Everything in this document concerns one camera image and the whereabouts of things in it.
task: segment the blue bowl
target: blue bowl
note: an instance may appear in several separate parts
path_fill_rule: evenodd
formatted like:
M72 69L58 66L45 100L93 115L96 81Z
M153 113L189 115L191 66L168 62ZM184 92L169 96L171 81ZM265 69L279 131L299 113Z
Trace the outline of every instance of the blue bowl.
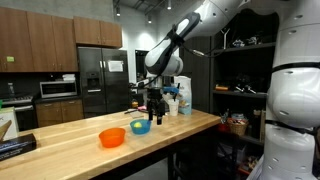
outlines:
M134 124L137 122L141 123L142 127L134 127ZM130 123L130 126L131 126L132 132L134 134L139 134L139 135L145 134L150 131L151 121L146 120L146 119L137 119L137 120L132 121Z

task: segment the butcher block table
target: butcher block table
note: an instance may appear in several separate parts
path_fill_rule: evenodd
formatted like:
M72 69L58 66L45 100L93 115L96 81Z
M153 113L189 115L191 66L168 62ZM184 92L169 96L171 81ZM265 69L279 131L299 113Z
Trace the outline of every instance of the butcher block table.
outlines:
M130 114L119 112L20 132L33 133L37 149L1 161L0 179L90 179L215 126L220 117L197 110L191 115L164 116L162 125L152 121L145 135L132 133L132 120ZM99 133L114 127L126 130L124 143L102 147Z

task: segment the drawer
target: drawer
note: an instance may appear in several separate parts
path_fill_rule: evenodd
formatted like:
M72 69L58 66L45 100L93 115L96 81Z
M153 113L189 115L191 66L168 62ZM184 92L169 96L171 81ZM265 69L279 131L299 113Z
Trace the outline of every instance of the drawer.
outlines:
M59 108L60 107L60 102L37 104L36 107L37 107L37 109Z
M78 100L69 100L69 101L61 101L61 107L65 106L73 106L73 105L82 105L82 101Z

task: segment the upper cabinet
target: upper cabinet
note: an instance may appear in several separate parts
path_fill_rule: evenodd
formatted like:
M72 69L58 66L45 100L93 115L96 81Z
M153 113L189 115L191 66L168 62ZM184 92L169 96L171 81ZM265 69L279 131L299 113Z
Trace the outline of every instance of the upper cabinet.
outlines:
M122 47L122 29L117 24L74 17L74 28L76 42L79 44Z
M33 66L37 72L57 69L52 20L50 15L27 12Z
M73 20L53 16L52 24L56 45L57 71L79 71Z
M0 7L0 62L3 72L32 72L27 13Z

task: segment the ceiling light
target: ceiling light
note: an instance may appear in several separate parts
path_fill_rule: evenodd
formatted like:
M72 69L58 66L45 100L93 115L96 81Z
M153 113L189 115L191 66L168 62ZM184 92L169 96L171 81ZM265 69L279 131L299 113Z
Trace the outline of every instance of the ceiling light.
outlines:
M120 16L120 7L116 8L117 16Z
M168 7L167 7L168 10L171 9L171 0L168 0Z
M151 21L151 16L150 16L150 15L148 16L148 23L149 23L149 24L152 23L152 21Z

